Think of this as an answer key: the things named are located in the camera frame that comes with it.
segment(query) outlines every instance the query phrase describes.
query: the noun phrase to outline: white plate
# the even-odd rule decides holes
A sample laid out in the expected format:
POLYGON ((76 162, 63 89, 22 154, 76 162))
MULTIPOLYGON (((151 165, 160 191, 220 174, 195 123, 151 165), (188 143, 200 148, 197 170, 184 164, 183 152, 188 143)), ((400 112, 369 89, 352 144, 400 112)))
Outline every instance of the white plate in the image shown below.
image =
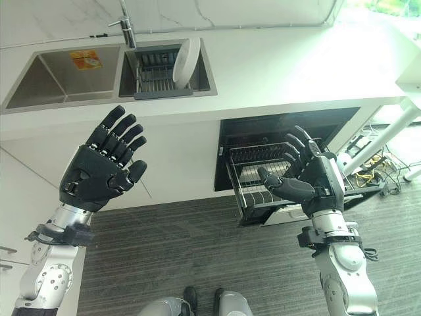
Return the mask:
POLYGON ((172 81, 176 84, 177 89, 184 89, 190 81, 199 58, 199 52, 200 38, 188 38, 182 44, 172 71, 172 81))

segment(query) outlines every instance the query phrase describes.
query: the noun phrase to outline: faucet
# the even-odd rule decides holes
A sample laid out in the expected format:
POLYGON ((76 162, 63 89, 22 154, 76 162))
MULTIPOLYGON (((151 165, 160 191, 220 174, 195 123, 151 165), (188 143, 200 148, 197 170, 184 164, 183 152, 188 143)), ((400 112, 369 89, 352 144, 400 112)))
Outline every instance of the faucet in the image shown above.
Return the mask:
POLYGON ((121 30, 123 31, 124 40, 126 45, 130 48, 136 48, 136 39, 134 37, 133 24, 130 22, 129 14, 127 13, 126 3, 124 0, 120 0, 121 9, 123 11, 123 16, 116 22, 108 24, 108 26, 114 26, 119 24, 121 30))

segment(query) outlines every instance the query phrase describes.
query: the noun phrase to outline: white pole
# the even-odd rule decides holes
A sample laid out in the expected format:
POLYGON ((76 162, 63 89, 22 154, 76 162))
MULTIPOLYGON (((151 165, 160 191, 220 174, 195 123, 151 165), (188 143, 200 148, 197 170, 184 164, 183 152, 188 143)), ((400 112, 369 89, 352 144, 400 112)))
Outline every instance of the white pole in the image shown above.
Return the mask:
POLYGON ((410 182, 412 179, 416 178, 419 175, 421 175, 421 167, 413 168, 411 171, 407 172, 406 175, 403 176, 403 180, 410 182))
POLYGON ((408 98, 405 98, 402 101, 401 106, 404 108, 403 114, 345 165, 345 168, 343 169, 345 176, 349 176, 356 168, 369 160, 369 158, 378 152, 388 141, 398 135, 401 130, 421 115, 421 109, 408 98))

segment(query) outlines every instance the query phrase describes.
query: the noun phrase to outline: floor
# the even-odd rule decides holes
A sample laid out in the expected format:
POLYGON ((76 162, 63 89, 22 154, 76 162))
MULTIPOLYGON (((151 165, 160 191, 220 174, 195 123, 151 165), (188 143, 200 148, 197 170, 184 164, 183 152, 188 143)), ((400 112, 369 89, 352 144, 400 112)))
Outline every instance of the floor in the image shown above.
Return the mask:
MULTIPOLYGON (((395 143, 392 150, 402 147, 395 143)), ((412 151, 405 162, 420 153, 412 151)), ((345 214, 360 224, 364 245, 379 251, 380 261, 368 262, 368 275, 381 316, 421 315, 420 212, 418 178, 403 184, 398 196, 373 197, 345 214)), ((230 196, 96 214, 78 315, 137 315, 147 303, 181 296, 194 285, 200 316, 211 315, 219 287, 241 292, 256 316, 326 316, 311 251, 296 239, 310 222, 239 228, 238 220, 230 196)))

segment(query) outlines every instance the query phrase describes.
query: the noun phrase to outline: orange label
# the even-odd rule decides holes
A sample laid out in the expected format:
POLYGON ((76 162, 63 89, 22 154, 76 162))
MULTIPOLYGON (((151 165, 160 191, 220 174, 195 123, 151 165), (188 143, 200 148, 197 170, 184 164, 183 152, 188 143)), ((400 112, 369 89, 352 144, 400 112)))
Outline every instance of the orange label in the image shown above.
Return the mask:
POLYGON ((97 53, 93 49, 87 51, 73 51, 70 53, 70 57, 72 57, 73 63, 79 70, 95 69, 103 66, 97 53))

